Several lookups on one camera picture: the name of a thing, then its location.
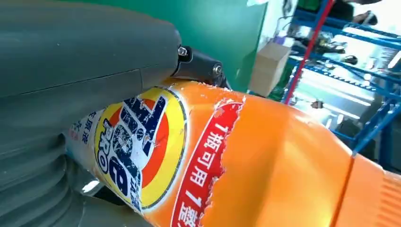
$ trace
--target screw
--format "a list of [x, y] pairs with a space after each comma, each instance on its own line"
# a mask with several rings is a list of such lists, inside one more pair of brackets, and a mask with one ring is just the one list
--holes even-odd
[[223, 68], [221, 67], [221, 65], [216, 64], [213, 66], [213, 73], [215, 75], [220, 75], [222, 72], [223, 72]]
[[187, 56], [187, 54], [188, 54], [187, 49], [183, 48], [182, 46], [180, 46], [180, 47], [178, 48], [178, 55], [180, 55], [180, 56]]

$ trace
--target orange plastic bottle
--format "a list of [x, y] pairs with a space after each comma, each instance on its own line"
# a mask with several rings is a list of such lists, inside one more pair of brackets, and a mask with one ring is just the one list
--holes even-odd
[[400, 176], [280, 103], [171, 80], [81, 121], [70, 154], [155, 226], [401, 226]]

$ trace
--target tide logo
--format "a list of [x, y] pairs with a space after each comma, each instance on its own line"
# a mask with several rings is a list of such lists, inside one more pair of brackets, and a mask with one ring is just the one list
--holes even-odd
[[156, 87], [104, 110], [95, 157], [108, 186], [142, 212], [169, 192], [186, 139], [183, 104], [172, 91]]

